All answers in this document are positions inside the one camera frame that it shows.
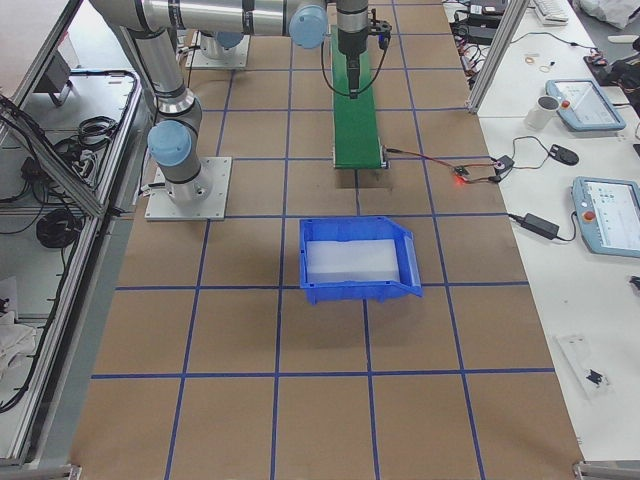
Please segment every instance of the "grid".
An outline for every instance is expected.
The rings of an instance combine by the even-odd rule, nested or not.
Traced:
[[[440,4],[376,7],[397,33],[376,84],[383,141],[486,159]],[[72,460],[101,479],[572,478],[579,451],[497,188],[414,158],[333,171],[330,96],[302,88],[317,52],[252,42],[248,72],[193,73],[201,132],[219,132],[200,153],[234,156],[227,218],[138,210]],[[255,88],[276,80],[288,88]],[[375,214],[414,232],[424,299],[307,305],[297,220]]]

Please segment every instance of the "tablet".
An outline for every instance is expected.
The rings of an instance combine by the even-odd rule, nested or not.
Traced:
[[[611,101],[593,79],[549,80],[547,93],[561,102],[569,100],[569,108],[560,108],[558,115],[572,130],[578,132],[622,130],[627,126]]]
[[[592,252],[640,257],[640,189],[635,182],[578,177],[572,196],[582,238]]]

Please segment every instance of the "keyboard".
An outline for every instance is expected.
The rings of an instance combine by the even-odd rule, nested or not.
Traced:
[[[564,0],[531,0],[542,25],[566,25],[569,22],[569,17],[560,7],[559,1]]]

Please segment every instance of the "screen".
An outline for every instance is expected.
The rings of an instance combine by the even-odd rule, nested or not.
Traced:
[[[630,185],[585,182],[598,221],[602,246],[640,250],[640,210]]]
[[[555,82],[571,109],[584,125],[612,125],[617,123],[613,113],[591,82]]]

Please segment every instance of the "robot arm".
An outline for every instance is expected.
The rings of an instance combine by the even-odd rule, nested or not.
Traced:
[[[367,50],[369,3],[367,0],[338,0],[338,50],[347,58],[349,98],[358,97],[360,55]]]
[[[202,108],[187,88],[169,30],[197,29],[244,35],[291,36],[304,48],[318,47],[327,31],[326,0],[90,0],[107,23],[121,27],[136,63],[153,88],[158,124],[148,146],[174,202],[208,195],[211,181],[196,152]],[[349,97],[360,87],[360,55],[375,34],[367,0],[338,0],[339,49],[346,56]]]

